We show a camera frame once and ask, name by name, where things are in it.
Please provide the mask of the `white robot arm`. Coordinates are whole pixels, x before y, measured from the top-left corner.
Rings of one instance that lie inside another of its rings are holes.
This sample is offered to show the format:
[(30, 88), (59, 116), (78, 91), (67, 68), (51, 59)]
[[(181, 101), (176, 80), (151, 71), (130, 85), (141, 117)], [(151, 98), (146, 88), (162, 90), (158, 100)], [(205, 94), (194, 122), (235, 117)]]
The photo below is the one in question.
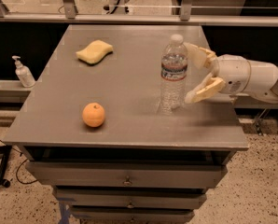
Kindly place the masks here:
[(236, 55), (216, 56), (210, 49), (187, 42), (185, 47), (195, 67), (209, 70), (202, 82), (186, 94), (186, 104), (198, 103), (219, 92), (243, 93), (262, 102), (278, 104), (278, 66), (275, 64)]

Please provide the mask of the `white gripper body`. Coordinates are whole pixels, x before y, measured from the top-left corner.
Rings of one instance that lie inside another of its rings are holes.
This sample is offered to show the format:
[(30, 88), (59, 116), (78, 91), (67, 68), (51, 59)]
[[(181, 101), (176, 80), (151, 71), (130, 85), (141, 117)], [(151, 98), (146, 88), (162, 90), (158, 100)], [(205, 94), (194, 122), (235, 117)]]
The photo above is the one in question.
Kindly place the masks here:
[(216, 77), (220, 77), (225, 82), (225, 87), (220, 91), (225, 94), (237, 94), (246, 87), (251, 68), (249, 62), (234, 55), (222, 55), (212, 62), (212, 71)]

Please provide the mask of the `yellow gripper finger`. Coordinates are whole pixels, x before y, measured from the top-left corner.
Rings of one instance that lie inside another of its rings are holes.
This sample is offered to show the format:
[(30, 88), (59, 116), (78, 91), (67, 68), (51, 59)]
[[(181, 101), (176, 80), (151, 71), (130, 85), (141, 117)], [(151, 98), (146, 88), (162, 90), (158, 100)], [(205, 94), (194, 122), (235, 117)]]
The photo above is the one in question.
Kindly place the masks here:
[(211, 62), (216, 58), (215, 52), (210, 49), (187, 42), (184, 45), (188, 50), (188, 58), (198, 69), (209, 68)]
[(215, 77), (212, 73), (210, 73), (199, 85), (186, 94), (185, 103), (193, 104), (211, 98), (218, 92), (222, 91), (225, 86), (226, 82), (223, 78)]

